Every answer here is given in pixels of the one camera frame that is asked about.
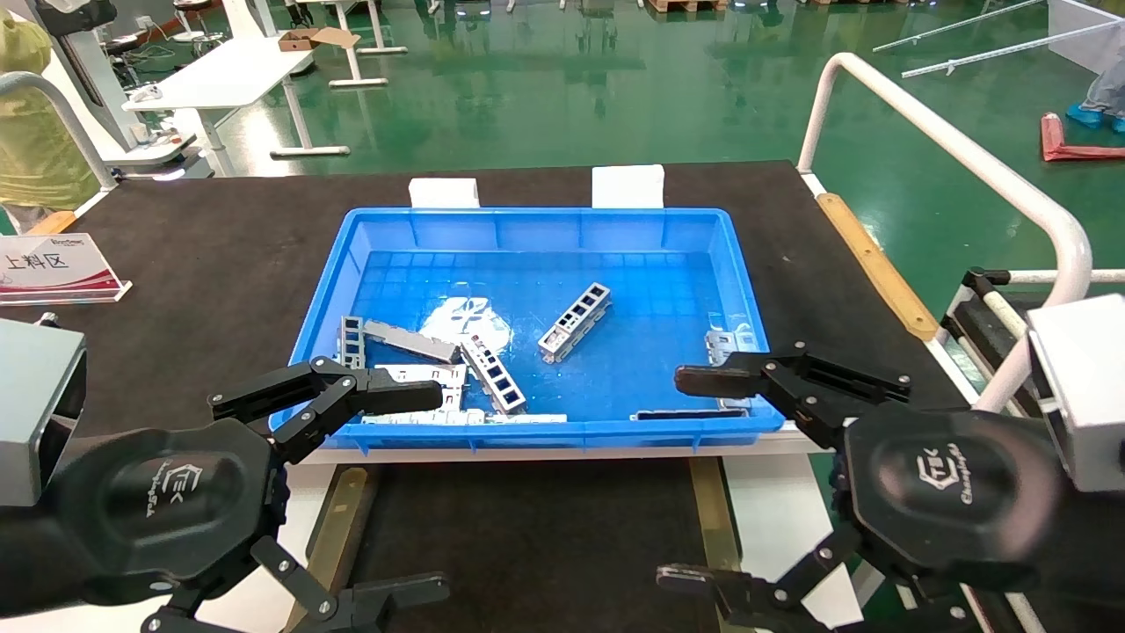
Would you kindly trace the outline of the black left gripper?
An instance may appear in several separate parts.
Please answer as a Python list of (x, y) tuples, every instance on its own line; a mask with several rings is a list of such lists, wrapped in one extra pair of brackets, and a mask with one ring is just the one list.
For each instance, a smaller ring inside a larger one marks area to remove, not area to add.
[[(443, 401), (434, 380), (399, 382), (386, 369), (314, 358), (213, 394), (209, 426), (96, 442), (64, 458), (48, 485), (63, 539), (63, 568), (48, 575), (60, 585), (53, 595), (117, 606), (166, 584), (179, 590), (142, 632), (230, 632), (194, 616), (261, 566), (305, 609), (294, 632), (382, 632), (397, 609), (446, 600), (446, 575), (327, 593), (273, 539), (288, 497), (284, 462), (302, 463), (363, 414), (433, 412)], [(268, 437), (245, 425), (292, 408)]]

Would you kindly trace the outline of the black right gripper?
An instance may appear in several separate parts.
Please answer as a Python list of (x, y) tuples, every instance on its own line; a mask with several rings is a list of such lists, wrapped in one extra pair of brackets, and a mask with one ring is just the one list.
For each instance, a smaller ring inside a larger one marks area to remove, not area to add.
[[(900, 404), (911, 400), (910, 376), (808, 347), (736, 350), (718, 365), (680, 367), (674, 381), (692, 397), (762, 397), (819, 447), (843, 449), (856, 524), (832, 530), (774, 582), (706, 566), (658, 566), (656, 584), (667, 593), (706, 597), (739, 629), (872, 632), (866, 622), (829, 629), (803, 605), (857, 553), (884, 576), (925, 588), (1007, 593), (1042, 580), (1068, 478), (1041, 422), (917, 412)], [(856, 421), (846, 428), (848, 419)]]

